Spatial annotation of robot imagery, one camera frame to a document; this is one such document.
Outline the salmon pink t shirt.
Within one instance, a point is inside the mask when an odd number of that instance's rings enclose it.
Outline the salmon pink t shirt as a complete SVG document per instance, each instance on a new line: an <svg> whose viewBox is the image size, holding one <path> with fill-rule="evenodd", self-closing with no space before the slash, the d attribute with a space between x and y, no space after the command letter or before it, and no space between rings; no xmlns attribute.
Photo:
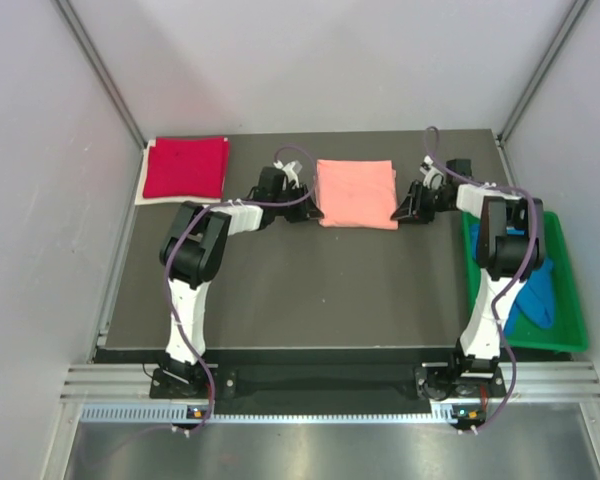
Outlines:
<svg viewBox="0 0 600 480"><path fill-rule="evenodd" d="M326 228L397 230L396 172L391 160L317 162L316 204Z"/></svg>

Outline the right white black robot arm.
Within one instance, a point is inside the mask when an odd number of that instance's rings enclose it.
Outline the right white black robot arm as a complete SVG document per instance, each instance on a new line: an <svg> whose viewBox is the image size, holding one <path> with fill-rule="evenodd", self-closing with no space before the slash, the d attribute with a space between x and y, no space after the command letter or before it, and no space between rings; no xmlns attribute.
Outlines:
<svg viewBox="0 0 600 480"><path fill-rule="evenodd" d="M414 181L392 219L427 224L438 212L458 210L479 219L475 261L480 286L469 323L461 334L456 364L446 380L456 394L478 389L493 374L514 301L546 257L541 200L510 187L448 182L438 189Z"/></svg>

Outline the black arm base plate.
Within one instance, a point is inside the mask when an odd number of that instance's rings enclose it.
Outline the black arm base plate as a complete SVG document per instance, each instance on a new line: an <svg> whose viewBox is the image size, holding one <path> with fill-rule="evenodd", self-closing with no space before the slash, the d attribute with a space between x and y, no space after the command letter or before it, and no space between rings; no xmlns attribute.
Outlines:
<svg viewBox="0 0 600 480"><path fill-rule="evenodd" d="M204 366L162 357L160 371L183 392L215 381L218 399L259 391L396 392L431 401L501 398L506 392L497 359L463 360L457 348L210 349Z"/></svg>

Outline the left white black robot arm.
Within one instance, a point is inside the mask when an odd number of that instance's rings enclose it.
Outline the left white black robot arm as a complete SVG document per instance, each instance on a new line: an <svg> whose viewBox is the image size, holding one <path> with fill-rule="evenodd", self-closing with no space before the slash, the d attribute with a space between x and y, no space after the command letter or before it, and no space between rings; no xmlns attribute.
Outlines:
<svg viewBox="0 0 600 480"><path fill-rule="evenodd" d="M185 202L177 210L160 251L169 295L171 330L166 347L177 365L172 384L185 396L206 387L196 366L206 350L204 317L211 282L219 272L229 237L265 229L283 217L289 223L324 218L305 186L282 193L280 202L236 199L209 205Z"/></svg>

